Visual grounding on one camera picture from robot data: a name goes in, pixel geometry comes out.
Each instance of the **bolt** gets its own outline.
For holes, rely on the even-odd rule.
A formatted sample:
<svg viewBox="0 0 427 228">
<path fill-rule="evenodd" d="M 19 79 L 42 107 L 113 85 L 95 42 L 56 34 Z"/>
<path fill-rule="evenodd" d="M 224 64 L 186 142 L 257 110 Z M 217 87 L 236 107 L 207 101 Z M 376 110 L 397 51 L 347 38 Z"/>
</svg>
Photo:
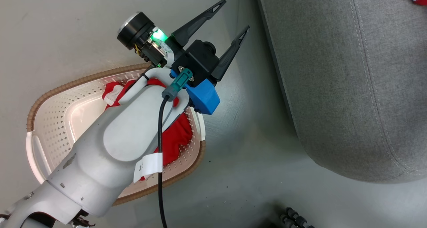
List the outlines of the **bolt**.
<svg viewBox="0 0 427 228">
<path fill-rule="evenodd" d="M 30 194 L 28 194 L 28 195 L 24 196 L 24 199 L 25 199 L 25 200 L 28 200 L 28 199 L 30 199 L 30 198 L 31 198 L 31 196 L 33 196 L 33 195 L 34 195 L 34 192 L 31 192 Z"/>
</svg>

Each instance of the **green light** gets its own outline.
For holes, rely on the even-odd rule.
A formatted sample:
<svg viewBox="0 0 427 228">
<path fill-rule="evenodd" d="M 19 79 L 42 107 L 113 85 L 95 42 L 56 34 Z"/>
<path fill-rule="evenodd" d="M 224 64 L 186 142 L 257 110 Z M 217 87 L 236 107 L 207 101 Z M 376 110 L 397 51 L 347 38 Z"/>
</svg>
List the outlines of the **green light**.
<svg viewBox="0 0 427 228">
<path fill-rule="evenodd" d="M 156 32 L 154 32 L 151 35 L 151 39 L 152 40 L 156 39 L 156 40 L 166 41 L 167 36 L 160 29 L 158 29 Z"/>
</svg>

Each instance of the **laundry basket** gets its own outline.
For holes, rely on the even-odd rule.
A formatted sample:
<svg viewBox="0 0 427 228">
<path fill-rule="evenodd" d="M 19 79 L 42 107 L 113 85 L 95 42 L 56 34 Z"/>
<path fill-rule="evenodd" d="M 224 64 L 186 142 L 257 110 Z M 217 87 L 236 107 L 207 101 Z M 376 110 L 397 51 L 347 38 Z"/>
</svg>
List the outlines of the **laundry basket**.
<svg viewBox="0 0 427 228">
<path fill-rule="evenodd" d="M 31 107 L 27 119 L 26 151 L 30 167 L 40 183 L 55 169 L 74 142 L 104 112 L 102 93 L 110 82 L 136 79 L 150 64 L 138 64 L 96 73 L 55 88 Z M 192 130 L 179 158 L 163 168 L 168 186 L 193 172 L 205 151 L 203 117 L 193 108 L 184 112 Z M 157 190 L 157 174 L 127 187 L 113 205 L 140 198 Z"/>
</svg>

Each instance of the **cable connector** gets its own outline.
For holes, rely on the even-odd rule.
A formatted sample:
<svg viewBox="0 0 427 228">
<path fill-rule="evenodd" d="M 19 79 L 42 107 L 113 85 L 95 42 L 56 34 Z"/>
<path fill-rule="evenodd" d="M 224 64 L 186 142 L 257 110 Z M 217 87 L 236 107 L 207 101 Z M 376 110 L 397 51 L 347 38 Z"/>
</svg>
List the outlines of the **cable connector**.
<svg viewBox="0 0 427 228">
<path fill-rule="evenodd" d="M 166 89 L 161 93 L 161 96 L 165 98 L 168 97 L 167 101 L 173 101 L 178 95 L 178 92 L 183 89 L 184 85 L 192 78 L 192 72 L 188 68 L 184 68 L 175 80 L 166 87 Z"/>
</svg>

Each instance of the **stitching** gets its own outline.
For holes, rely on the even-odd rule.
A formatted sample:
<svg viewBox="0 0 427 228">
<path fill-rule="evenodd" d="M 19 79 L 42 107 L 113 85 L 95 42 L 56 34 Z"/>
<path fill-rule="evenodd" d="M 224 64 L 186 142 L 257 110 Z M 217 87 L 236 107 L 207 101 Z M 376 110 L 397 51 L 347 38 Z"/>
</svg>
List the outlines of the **stitching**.
<svg viewBox="0 0 427 228">
<path fill-rule="evenodd" d="M 362 17 L 361 17 L 361 15 L 360 15 L 360 8 L 359 8 L 359 2 L 358 2 L 358 0 L 356 0 L 356 5 L 357 5 L 357 9 L 358 9 L 358 13 L 359 13 L 359 19 L 360 19 L 360 27 L 362 28 L 362 33 L 363 33 L 363 39 L 364 39 L 364 42 L 365 42 L 365 47 L 366 47 L 366 53 L 367 53 L 367 56 L 368 56 L 368 61 L 369 61 L 369 63 L 371 63 L 371 57 L 369 56 L 369 50 L 368 50 L 368 44 L 367 44 L 367 42 L 366 42 L 366 35 L 365 35 L 365 30 L 363 29 L 363 22 L 362 22 Z M 376 85 L 376 83 L 375 83 L 375 77 L 374 77 L 374 75 L 372 74 L 372 80 L 374 81 L 374 91 L 375 91 L 375 93 L 377 93 L 377 100 L 378 100 L 378 106 L 379 106 L 379 108 L 380 108 L 380 113 L 381 113 L 381 116 L 383 116 L 383 110 L 381 109 L 381 103 L 380 103 L 380 97 L 378 96 L 378 90 L 377 90 L 377 85 Z M 390 136 L 389 136 L 389 131 L 387 130 L 387 126 L 386 125 L 384 125 L 384 129 L 386 130 L 386 139 L 389 141 L 389 143 L 390 143 L 390 147 L 391 147 L 391 151 L 392 151 L 392 153 L 394 154 L 394 156 L 401 162 L 401 163 L 403 163 L 408 169 L 411 169 L 411 170 L 414 170 L 414 171 L 418 171 L 418 172 L 427 172 L 427 170 L 417 170 L 417 169 L 412 169 L 411 167 L 409 167 L 407 164 L 405 164 L 399 157 L 398 157 L 398 155 L 396 154 L 396 152 L 395 152 L 395 150 L 394 150 L 394 148 L 393 148 L 393 145 L 392 145 L 392 141 L 390 140 Z"/>
<path fill-rule="evenodd" d="M 363 59 L 363 53 L 362 53 L 362 47 L 361 47 L 361 45 L 360 45 L 359 34 L 358 34 L 358 32 L 357 32 L 356 18 L 354 17 L 353 6 L 352 6 L 352 4 L 351 4 L 351 0 L 348 0 L 348 1 L 350 2 L 351 14 L 353 15 L 353 21 L 354 21 L 354 29 L 355 29 L 355 31 L 356 31 L 357 42 L 358 42 L 358 44 L 359 44 L 360 56 L 362 57 L 363 70 L 365 71 L 366 83 L 367 83 L 367 85 L 368 85 L 369 95 L 371 96 L 372 108 L 373 108 L 373 111 L 374 111 L 375 120 L 377 121 L 378 130 L 380 131 L 381 140 L 383 141 L 384 148 L 386 149 L 387 155 L 389 155 L 390 160 L 391 160 L 391 161 L 392 161 L 392 162 L 393 162 L 397 167 L 399 167 L 399 169 L 401 169 L 402 171 L 406 172 L 406 171 L 405 171 L 405 170 L 403 170 L 403 169 L 402 169 L 402 168 L 401 168 L 401 167 L 396 163 L 396 161 L 393 159 L 392 155 L 389 153 L 389 150 L 388 150 L 388 149 L 387 149 L 387 147 L 386 147 L 386 143 L 384 142 L 383 134 L 382 134 L 381 129 L 380 129 L 380 123 L 378 122 L 378 117 L 377 117 L 377 114 L 376 114 L 376 112 L 375 112 L 374 99 L 372 98 L 372 92 L 371 92 L 371 88 L 370 88 L 370 85 L 369 85 L 369 82 L 368 82 L 368 74 L 367 74 L 367 72 L 366 72 L 365 61 L 364 61 L 364 59 Z"/>
</svg>

